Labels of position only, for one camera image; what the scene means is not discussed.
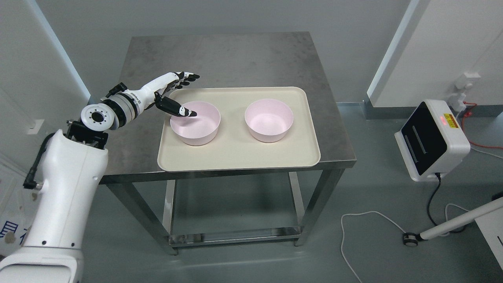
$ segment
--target table leg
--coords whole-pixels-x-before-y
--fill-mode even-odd
[[[175,189],[176,180],[168,180],[166,185],[166,197],[164,199],[164,212],[162,214],[162,225],[166,231],[173,234],[173,218],[175,216]]]
[[[318,184],[314,189],[304,217],[302,218],[302,223],[300,225],[302,227],[302,233],[300,234],[299,239],[295,241],[295,246],[298,247],[305,244],[307,236],[314,227],[316,220],[318,220],[318,217],[323,211],[328,198],[334,191],[343,173],[344,169],[323,170],[321,173]]]
[[[169,245],[170,234],[157,219],[143,197],[132,183],[108,184],[107,187],[119,201],[133,214],[161,248],[170,255],[177,255],[178,250]]]
[[[305,212],[302,195],[300,194],[299,178],[297,177],[297,172],[288,172],[288,177],[290,179],[290,188],[292,189],[295,212],[297,213],[297,224],[300,225]]]

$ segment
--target tray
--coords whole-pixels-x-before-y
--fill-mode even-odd
[[[321,157],[306,93],[297,87],[182,89],[170,98],[180,104],[206,101],[221,114],[214,140],[203,146],[183,143],[170,127],[166,115],[157,163],[169,172],[237,169],[299,168],[316,165]],[[262,143],[248,131],[244,112],[258,99],[273,98],[286,103],[294,114],[286,136],[275,143]]]

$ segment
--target caster wheel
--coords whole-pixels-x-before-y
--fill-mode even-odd
[[[403,233],[402,242],[407,247],[417,247],[417,234],[414,233]]]

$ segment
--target robotic arm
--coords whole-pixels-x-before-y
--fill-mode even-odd
[[[40,189],[39,208],[23,247],[0,261],[0,282],[81,281],[84,229],[108,163],[104,131],[126,125],[154,105],[175,116],[196,116],[164,94],[198,78],[188,72],[167,73],[139,90],[120,83],[101,103],[84,107],[80,121],[69,121],[66,135],[60,129],[46,138],[24,183],[25,188]],[[33,180],[42,154],[43,185]]]

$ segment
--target warning label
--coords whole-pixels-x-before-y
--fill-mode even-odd
[[[454,116],[452,116],[452,114],[444,113],[444,116],[451,128],[459,128],[458,123],[456,123],[456,119],[454,119]]]

